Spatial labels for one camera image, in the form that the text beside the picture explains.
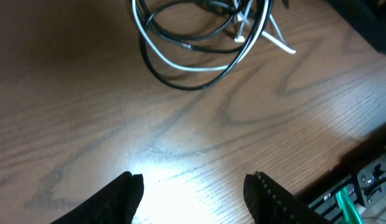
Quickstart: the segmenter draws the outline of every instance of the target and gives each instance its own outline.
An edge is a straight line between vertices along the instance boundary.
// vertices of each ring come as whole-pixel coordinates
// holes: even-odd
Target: black cable
[[[142,8],[143,8],[143,11],[144,11],[145,15],[146,16],[150,15],[150,12],[148,11],[149,9],[147,8],[147,5],[144,3],[144,1],[140,0],[140,3],[142,5]],[[226,3],[224,3],[224,2],[211,1],[211,3],[212,4],[216,4],[217,6],[220,6],[222,8],[230,8],[230,6],[228,4],[226,4]],[[141,22],[143,24],[145,24],[147,19],[144,18],[143,13],[140,10],[137,10],[137,13],[138,13],[138,16],[141,18]],[[233,19],[233,17],[229,18],[229,20],[227,21],[226,26],[231,23],[232,19]],[[184,47],[184,48],[187,48],[187,49],[193,50],[193,51],[204,52],[204,53],[215,53],[215,54],[230,54],[230,53],[238,52],[242,48],[242,46],[239,46],[239,47],[235,47],[233,49],[210,49],[208,47],[192,45],[192,44],[189,44],[187,42],[184,42],[183,40],[175,39],[175,38],[171,37],[171,35],[170,35],[171,32],[169,32],[168,30],[162,28],[154,20],[149,24],[148,29],[151,32],[153,32],[154,34],[156,34],[157,36],[159,36],[160,38],[162,38],[163,40],[166,40],[166,41],[168,41],[168,42],[170,42],[172,44],[176,44],[176,45],[178,45],[180,47]]]
[[[265,12],[265,22],[264,22],[264,25],[263,27],[261,28],[261,33],[263,32],[263,30],[265,29],[265,26],[269,20],[269,16],[270,16],[270,12],[271,12],[271,9],[273,7],[273,1],[274,0],[269,0],[269,6],[268,6],[268,9],[266,10]],[[239,7],[234,10],[234,11],[231,11],[233,15],[239,13],[243,8],[244,8],[244,4],[245,4],[246,1],[242,2],[241,5],[239,5]],[[158,26],[156,26],[155,24],[155,21],[154,21],[154,18],[156,17],[156,15],[158,15],[158,13],[160,13],[162,10],[164,10],[165,8],[167,7],[170,7],[170,6],[174,6],[176,4],[184,4],[184,3],[197,3],[197,1],[195,0],[178,0],[178,1],[174,1],[174,2],[171,2],[169,4],[166,4],[162,7],[160,7],[158,10],[156,10],[153,14],[150,15],[148,9],[147,9],[147,6],[145,5],[144,1],[141,0],[141,3],[143,3],[141,6],[143,8],[143,11],[145,13],[146,16],[148,16],[147,19],[144,19],[143,16],[140,16],[142,20],[145,21],[145,31],[147,31],[148,28],[151,27],[151,25],[153,25],[153,27],[157,28],[158,29],[158,33],[162,34],[164,37],[168,38],[171,40],[171,42],[174,42],[174,43],[180,43],[180,45],[188,45],[186,43],[182,43],[180,42],[180,40],[178,40],[177,38],[186,38],[185,35],[180,35],[180,34],[173,34],[173,33],[170,33],[168,31],[166,31],[165,29],[161,28],[158,24]],[[211,81],[203,84],[203,85],[199,85],[199,86],[182,86],[182,85],[176,85],[176,84],[173,84],[169,81],[167,81],[166,79],[164,79],[162,77],[162,75],[160,75],[156,69],[154,69],[153,65],[151,64],[150,62],[150,59],[148,57],[148,54],[147,54],[147,49],[146,49],[146,41],[145,39],[143,38],[142,35],[140,35],[139,37],[139,43],[140,43],[140,49],[141,49],[141,55],[142,55],[142,58],[146,64],[146,66],[149,68],[149,70],[152,72],[152,74],[160,81],[162,82],[163,84],[169,86],[169,87],[172,87],[172,88],[176,88],[178,90],[188,90],[188,91],[192,91],[192,90],[201,90],[201,89],[204,89],[204,88],[207,88],[215,83],[217,83],[219,80],[221,80],[224,76],[226,76],[226,74],[228,74],[229,71],[231,71],[231,69],[236,66],[237,62],[240,60],[240,58],[242,57],[244,51],[246,51],[247,47],[250,45],[250,43],[253,41],[253,38],[254,38],[254,33],[259,29],[258,25],[260,23],[260,18],[261,18],[261,12],[262,12],[262,9],[264,7],[264,2],[261,1],[261,0],[257,0],[257,13],[255,14],[255,18],[254,18],[254,23],[253,23],[253,27],[246,39],[246,41],[244,42],[244,44],[242,46],[240,46],[238,49],[238,54],[236,55],[236,57],[232,60],[232,62],[228,65],[228,67],[222,71],[218,76],[216,76],[214,79],[212,79]]]

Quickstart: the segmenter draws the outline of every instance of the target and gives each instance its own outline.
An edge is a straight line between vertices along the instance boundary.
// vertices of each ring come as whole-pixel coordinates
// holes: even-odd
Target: green wire
[[[364,224],[362,217],[360,216],[356,206],[349,198],[348,190],[346,187],[338,191],[334,198],[336,199],[338,206],[344,216],[344,222],[346,224]]]

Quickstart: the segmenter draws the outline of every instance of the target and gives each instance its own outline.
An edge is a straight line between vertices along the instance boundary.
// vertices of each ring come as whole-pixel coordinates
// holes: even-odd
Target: desk surface
[[[175,9],[158,21],[181,33],[223,20]],[[333,168],[386,122],[386,56],[327,2],[273,12],[296,55],[259,40],[221,82],[186,92],[150,74],[124,0],[0,0],[0,223],[49,223],[126,170],[144,175],[134,223],[252,223],[245,174],[295,193]],[[154,40],[179,63],[233,57]],[[216,75],[150,56],[175,82]]]

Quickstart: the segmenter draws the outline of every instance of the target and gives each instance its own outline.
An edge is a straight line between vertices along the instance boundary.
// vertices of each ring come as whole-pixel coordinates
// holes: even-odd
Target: cable connector
[[[243,22],[243,19],[239,14],[236,14],[233,17],[233,23],[235,24],[235,32],[236,32],[235,42],[239,44],[245,42],[245,37],[239,32],[242,22]]]

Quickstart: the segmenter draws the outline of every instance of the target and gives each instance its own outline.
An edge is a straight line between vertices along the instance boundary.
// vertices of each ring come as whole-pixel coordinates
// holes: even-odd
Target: white cable
[[[275,37],[267,33],[267,31],[265,30],[262,32],[262,36],[289,54],[295,54],[297,52],[296,50],[292,49],[285,43],[281,42],[280,40],[276,39]]]
[[[247,19],[248,12],[250,12],[252,2],[253,2],[253,0],[250,0],[250,1],[248,2],[248,4],[247,4],[247,8],[245,9],[243,21],[242,21],[242,23],[240,24],[240,28],[239,28],[239,30],[238,30],[238,32],[237,32],[237,38],[240,38],[240,36],[242,35],[243,28],[244,28],[244,21]]]
[[[233,0],[233,5],[235,6],[235,9],[238,8],[238,2],[237,2],[237,0]],[[242,20],[243,20],[245,23],[247,23],[248,25],[251,25],[251,24],[250,24],[250,21],[247,19],[246,16],[243,15],[242,12],[239,12],[238,15],[242,18]]]
[[[248,51],[250,51],[250,49],[254,46],[254,43],[257,41],[257,38],[260,36],[261,30],[265,24],[266,12],[267,12],[268,8],[269,8],[269,0],[265,0],[262,14],[261,14],[261,21],[260,21],[260,24],[258,26],[258,30],[255,32],[253,40],[247,46],[246,51],[244,51],[244,53],[240,57],[240,60],[238,61],[238,63],[241,60],[243,60],[243,58],[247,55]],[[141,24],[141,21],[139,20],[138,13],[136,12],[136,10],[138,10],[136,7],[136,0],[132,0],[132,13],[133,13],[133,17],[135,18],[135,22],[136,22],[136,25],[138,26],[140,33],[142,34],[142,36],[146,40],[146,42],[150,45],[150,47],[154,50],[154,52],[168,65],[170,65],[176,69],[187,71],[187,72],[213,72],[213,71],[225,70],[228,67],[228,65],[222,65],[222,66],[218,66],[218,67],[186,67],[186,66],[175,64],[174,62],[170,61],[157,49],[155,44],[151,41],[150,37],[144,31],[144,28]]]
[[[269,20],[270,20],[270,22],[272,23],[273,27],[276,29],[276,32],[278,33],[278,35],[279,35],[279,37],[280,37],[280,40],[281,40],[283,43],[286,43],[285,39],[283,38],[283,35],[281,35],[279,26],[278,26],[278,24],[276,23],[275,18],[273,18],[272,14],[269,15]]]

